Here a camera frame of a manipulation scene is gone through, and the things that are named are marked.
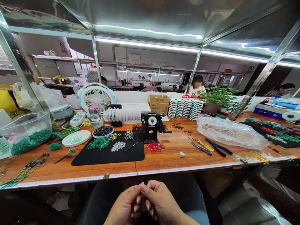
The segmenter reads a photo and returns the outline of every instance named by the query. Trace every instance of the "pliers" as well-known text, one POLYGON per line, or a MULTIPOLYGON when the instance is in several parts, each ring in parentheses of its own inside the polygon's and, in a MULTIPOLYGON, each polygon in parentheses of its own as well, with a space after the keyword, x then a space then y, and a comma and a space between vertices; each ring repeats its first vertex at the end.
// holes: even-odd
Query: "pliers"
POLYGON ((233 154, 232 151, 230 151, 228 148, 225 148, 225 147, 223 147, 223 146, 221 146, 221 145, 218 145, 217 143, 212 142, 211 140, 209 140, 209 139, 207 139, 207 138, 206 138, 205 140, 207 140, 207 141, 215 148, 215 150, 216 150, 221 156, 226 157, 226 154, 225 154, 224 152, 222 152, 222 151, 220 150, 220 148, 223 149, 224 151, 226 151, 226 152, 227 152, 228 154, 230 154, 230 155, 233 154))

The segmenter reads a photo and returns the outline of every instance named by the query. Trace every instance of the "white fan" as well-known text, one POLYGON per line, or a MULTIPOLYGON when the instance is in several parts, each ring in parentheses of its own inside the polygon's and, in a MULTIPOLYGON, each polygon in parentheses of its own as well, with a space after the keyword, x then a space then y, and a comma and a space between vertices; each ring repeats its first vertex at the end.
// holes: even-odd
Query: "white fan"
POLYGON ((108 87, 100 83, 89 83, 78 91, 80 106, 88 112, 92 105, 98 106, 102 113, 110 109, 111 104, 115 104, 114 93, 108 87))

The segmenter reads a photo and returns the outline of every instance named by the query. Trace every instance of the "white shirt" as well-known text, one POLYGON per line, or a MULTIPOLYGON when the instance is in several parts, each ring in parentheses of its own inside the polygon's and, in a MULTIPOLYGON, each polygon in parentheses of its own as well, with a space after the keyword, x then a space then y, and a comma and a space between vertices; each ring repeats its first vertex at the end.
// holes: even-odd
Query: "white shirt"
POLYGON ((200 87, 198 87, 198 89, 194 89, 194 87, 191 86, 191 88, 190 88, 190 90, 189 90, 188 93, 189 93, 190 95, 200 95, 200 94, 197 94, 197 92, 198 92, 198 91, 202 91, 202 90, 204 90, 203 93, 206 93, 206 90, 205 90, 205 87, 204 87, 204 86, 200 86, 200 87))

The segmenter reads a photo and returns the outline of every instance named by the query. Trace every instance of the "cable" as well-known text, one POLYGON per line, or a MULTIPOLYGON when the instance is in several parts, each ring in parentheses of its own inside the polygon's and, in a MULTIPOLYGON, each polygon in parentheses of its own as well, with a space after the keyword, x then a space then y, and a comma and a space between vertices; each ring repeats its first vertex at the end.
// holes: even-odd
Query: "cable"
POLYGON ((63 128, 64 130, 74 130, 74 129, 77 129, 77 127, 74 127, 74 128, 72 128, 72 129, 64 128, 64 125, 62 125, 62 128, 63 128))

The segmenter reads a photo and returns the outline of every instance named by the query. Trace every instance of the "ceiling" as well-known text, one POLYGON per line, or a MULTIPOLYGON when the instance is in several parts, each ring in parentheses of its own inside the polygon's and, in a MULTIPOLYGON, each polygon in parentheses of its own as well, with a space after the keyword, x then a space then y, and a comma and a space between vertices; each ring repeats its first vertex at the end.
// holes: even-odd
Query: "ceiling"
MULTIPOLYGON (((198 47, 270 58, 300 15, 297 0, 1 0, 9 26, 198 47), (257 20, 266 12, 275 11, 257 20)), ((299 51, 299 40, 289 52, 299 51)), ((299 57, 284 61, 297 62, 299 57)))

